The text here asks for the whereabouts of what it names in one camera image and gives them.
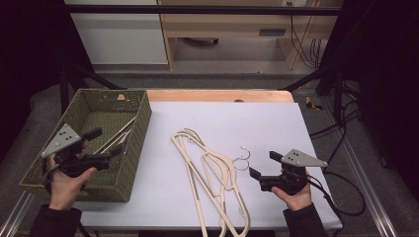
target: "floor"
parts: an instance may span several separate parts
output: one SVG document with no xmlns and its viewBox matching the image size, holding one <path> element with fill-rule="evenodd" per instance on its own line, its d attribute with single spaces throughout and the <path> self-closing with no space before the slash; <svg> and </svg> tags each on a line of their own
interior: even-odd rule
<svg viewBox="0 0 419 237">
<path fill-rule="evenodd" d="M 287 70 L 278 43 L 274 39 L 220 39 L 217 45 L 206 41 L 181 39 L 172 70 L 147 66 L 131 67 L 128 70 L 126 68 L 122 70 L 120 67 L 114 67 L 112 70 L 105 69 L 104 67 L 98 69 L 102 76 L 129 88 L 271 90 L 284 88 L 312 71 L 302 63 L 293 71 Z M 94 82 L 90 83 L 92 87 L 99 86 Z M 316 97 L 313 90 L 316 83 L 317 81 L 310 82 L 293 92 L 309 133 L 333 123 L 327 111 L 331 104 L 331 97 Z M 307 97 L 316 108 L 306 105 Z M 352 99 L 349 95 L 345 95 L 344 103 Z M 34 108 L 27 124 L 0 165 L 1 223 L 5 222 L 22 193 L 18 187 L 20 179 L 59 120 L 58 88 L 53 86 L 34 95 L 33 104 Z M 348 113 L 353 111 L 354 115 L 357 115 L 356 109 L 356 105 L 348 106 Z M 339 130 L 312 139 L 319 159 L 328 159 L 338 144 L 342 132 Z M 377 228 L 378 222 L 373 218 L 377 215 L 377 209 L 369 204 L 367 210 L 360 216 L 344 215 L 346 226 L 340 236 L 419 236 L 417 224 L 419 204 L 404 186 L 397 172 L 382 167 L 377 149 L 362 122 L 362 117 L 348 122 L 345 137 L 346 142 L 337 150 L 329 171 L 338 173 L 358 186 L 362 186 L 363 184 L 360 184 L 356 178 L 357 174 L 354 174 L 351 168 L 350 153 L 353 151 L 371 182 L 378 204 L 382 206 L 390 221 L 387 224 L 391 228 L 384 230 L 395 231 L 395 233 L 383 233 L 382 228 Z M 354 212 L 361 208 L 360 196 L 353 187 L 334 176 L 326 176 L 326 179 L 332 196 L 341 209 Z M 34 200 L 28 214 L 22 220 L 19 236 L 25 236 L 41 203 L 41 200 Z M 111 236 L 119 235 L 121 233 L 111 234 Z M 278 236 L 287 236 L 287 233 L 278 233 Z"/>
</svg>

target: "wicker basket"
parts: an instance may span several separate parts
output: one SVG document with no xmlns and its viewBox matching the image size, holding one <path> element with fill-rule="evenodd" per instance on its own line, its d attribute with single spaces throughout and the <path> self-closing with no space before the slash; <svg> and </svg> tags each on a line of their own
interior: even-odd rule
<svg viewBox="0 0 419 237">
<path fill-rule="evenodd" d="M 151 108 L 145 91 L 81 89 L 76 93 L 42 151 L 67 123 L 80 135 L 95 127 L 102 128 L 103 134 L 90 141 L 85 150 L 92 154 L 135 117 L 127 128 L 131 131 L 125 141 L 126 152 L 111 160 L 109 170 L 97 172 L 77 200 L 129 201 Z M 35 196 L 48 199 L 41 175 L 40 153 L 19 185 Z"/>
</svg>

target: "black sleeve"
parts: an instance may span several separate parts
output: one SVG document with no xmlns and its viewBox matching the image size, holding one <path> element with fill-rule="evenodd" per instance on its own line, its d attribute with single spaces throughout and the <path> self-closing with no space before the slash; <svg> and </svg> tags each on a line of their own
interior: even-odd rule
<svg viewBox="0 0 419 237">
<path fill-rule="evenodd" d="M 327 237 L 313 203 L 296 211 L 286 209 L 284 216 L 290 230 L 290 237 Z"/>
<path fill-rule="evenodd" d="M 41 206 L 37 217 L 32 224 L 30 237 L 73 237 L 77 225 L 80 223 L 81 210 L 49 209 L 47 205 Z"/>
</svg>

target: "metal frame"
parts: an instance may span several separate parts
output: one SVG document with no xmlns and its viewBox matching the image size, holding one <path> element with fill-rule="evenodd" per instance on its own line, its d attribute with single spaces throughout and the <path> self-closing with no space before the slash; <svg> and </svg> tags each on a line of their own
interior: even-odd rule
<svg viewBox="0 0 419 237">
<path fill-rule="evenodd" d="M 290 7 L 237 7 L 237 6 L 155 6 L 155 5 L 46 5 L 42 8 L 43 11 L 64 11 L 67 13 L 91 13 L 91 14 L 209 14 L 209 15 L 293 15 L 293 16 L 343 16 L 345 14 L 354 14 L 359 13 L 357 10 L 343 10 L 341 8 L 290 8 Z M 364 13 L 363 18 L 367 15 L 368 10 Z M 334 53 L 331 59 L 339 59 L 339 56 L 342 54 L 342 48 L 345 43 L 349 40 L 351 33 L 353 33 L 356 27 L 361 23 L 363 18 L 359 21 L 359 23 L 351 30 L 349 35 L 345 38 L 343 43 L 338 48 L 337 52 Z M 293 91 L 299 86 L 313 80 L 319 78 L 319 76 L 324 76 L 330 73 L 330 70 L 338 68 L 339 60 L 334 62 L 334 60 L 330 60 L 332 65 L 322 65 L 318 71 L 313 72 L 312 74 L 302 78 L 298 82 L 290 85 L 289 87 L 285 88 L 285 90 Z M 89 74 L 90 77 L 93 79 L 97 79 L 103 85 L 108 85 L 113 87 L 114 85 L 108 84 L 108 81 L 102 80 L 100 77 L 96 77 L 97 75 L 93 72 L 86 71 L 83 68 L 76 68 L 78 73 L 81 74 Z M 63 75 L 61 78 L 61 93 L 65 94 L 67 91 L 66 85 L 66 75 L 64 73 L 68 73 L 68 71 L 63 71 Z M 328 90 L 331 88 L 331 84 L 329 80 L 324 80 L 322 83 L 322 87 L 326 89 L 322 89 L 319 87 L 317 88 L 317 93 L 319 94 L 327 94 Z M 78 85 L 85 85 L 84 81 L 75 82 L 70 80 L 70 83 L 76 83 Z M 61 99 L 64 100 L 63 106 L 68 104 L 68 91 L 67 97 L 61 96 Z M 360 185 L 362 191 L 367 196 L 368 207 L 372 213 L 373 219 L 376 222 L 378 231 L 382 236 L 396 236 L 395 230 L 389 220 L 388 216 L 386 215 L 385 210 L 383 209 L 382 204 L 377 197 L 377 194 L 374 191 L 374 188 L 370 184 L 368 177 L 366 176 L 363 168 L 361 167 L 358 158 L 356 157 L 349 141 L 345 140 L 344 148 L 348 154 L 348 162 L 350 164 L 350 168 L 357 179 L 358 184 Z M 31 205 L 34 197 L 27 193 L 23 192 L 20 199 L 18 200 L 15 208 L 12 210 L 11 214 L 8 216 L 7 220 L 2 224 L 0 229 L 0 236 L 13 236 L 16 233 L 25 213 L 27 212 L 29 206 Z"/>
</svg>

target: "human hand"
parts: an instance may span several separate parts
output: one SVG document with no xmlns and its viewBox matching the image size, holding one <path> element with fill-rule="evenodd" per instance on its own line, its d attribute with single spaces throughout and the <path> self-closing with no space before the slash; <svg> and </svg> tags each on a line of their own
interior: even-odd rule
<svg viewBox="0 0 419 237">
<path fill-rule="evenodd" d="M 51 167 L 55 165 L 53 158 L 49 156 Z M 49 208 L 56 210 L 69 210 L 80 194 L 80 190 L 96 173 L 96 168 L 90 168 L 79 177 L 71 178 L 56 169 L 51 174 L 51 201 Z"/>
<path fill-rule="evenodd" d="M 283 200 L 292 211 L 303 209 L 312 204 L 310 184 L 307 184 L 300 192 L 293 196 L 288 195 L 278 187 L 272 187 L 271 191 Z"/>
</svg>

